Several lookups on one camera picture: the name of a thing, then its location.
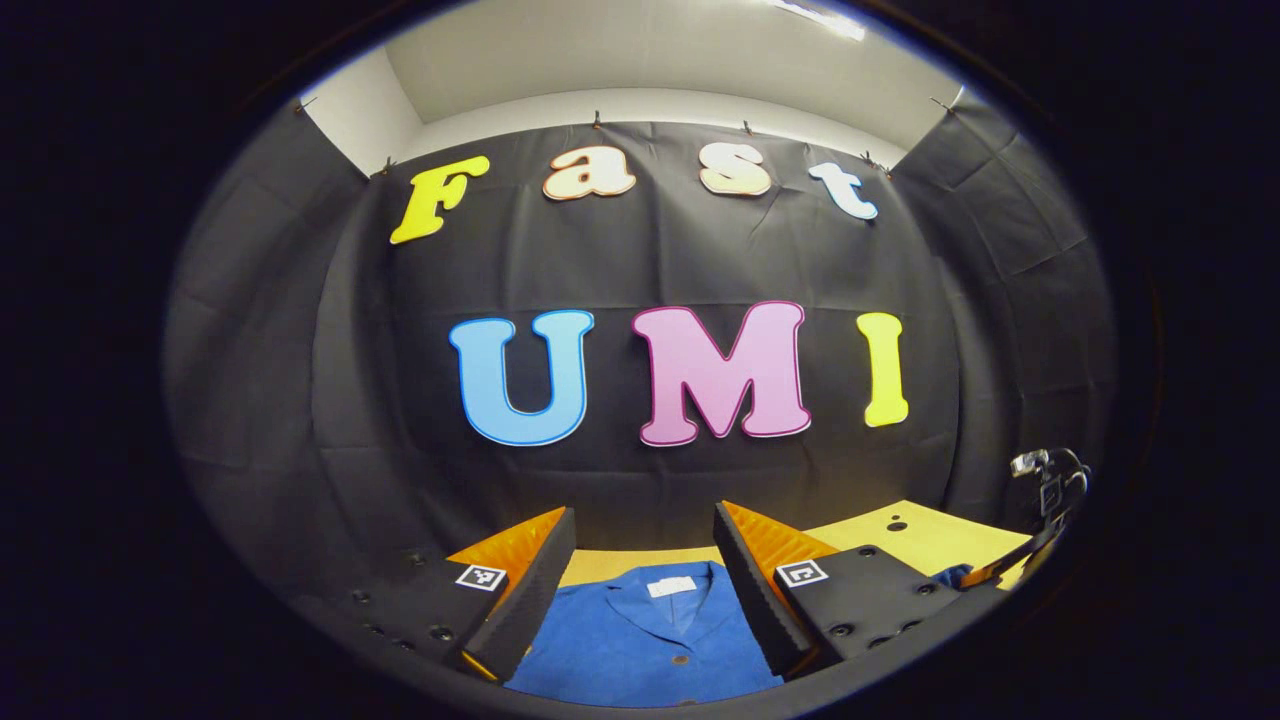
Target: ceiling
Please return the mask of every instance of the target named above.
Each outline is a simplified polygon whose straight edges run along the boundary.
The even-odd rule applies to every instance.
[[[552,92],[658,87],[764,100],[910,149],[942,117],[929,97],[960,90],[876,28],[856,41],[768,0],[476,0],[387,55],[424,123]]]

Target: blue shirt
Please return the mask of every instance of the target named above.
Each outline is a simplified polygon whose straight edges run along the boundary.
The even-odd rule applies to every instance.
[[[692,578],[695,589],[650,597],[649,583],[678,577]],[[686,562],[561,588],[506,687],[584,705],[662,707],[778,684],[724,566]]]

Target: yellow table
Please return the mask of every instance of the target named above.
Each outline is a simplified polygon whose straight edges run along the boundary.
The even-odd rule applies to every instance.
[[[890,523],[906,523],[906,528],[893,532],[888,529]],[[1030,537],[961,520],[906,500],[806,532],[840,550],[874,544],[925,575],[963,562],[980,568]],[[724,562],[716,546],[643,551],[575,550],[561,577],[561,587],[609,580],[646,565],[705,560]],[[1023,562],[1019,562],[1005,573],[1000,587],[1011,588],[1021,573]]]

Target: letter u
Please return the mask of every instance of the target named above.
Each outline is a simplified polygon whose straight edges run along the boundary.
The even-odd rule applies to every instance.
[[[507,396],[506,347],[516,325],[484,318],[454,325],[449,343],[458,351],[462,407],[484,437],[513,446],[550,445],[564,439],[586,415],[586,368],[582,336],[595,319],[584,310],[556,310],[534,318],[534,333],[547,341],[552,400],[538,413],[522,413]]]

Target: ceiling light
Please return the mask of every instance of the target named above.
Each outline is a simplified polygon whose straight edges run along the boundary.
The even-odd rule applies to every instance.
[[[822,13],[810,10],[809,8],[801,8],[800,5],[796,5],[794,3],[787,3],[786,0],[764,0],[764,1],[768,3],[769,5],[773,5],[774,8],[781,8],[788,13],[795,13],[801,18],[808,18],[818,24],[826,26],[845,37],[851,37],[859,41],[867,37],[867,28],[864,28],[863,26],[855,23],[849,18],[842,18],[840,15],[824,15]]]

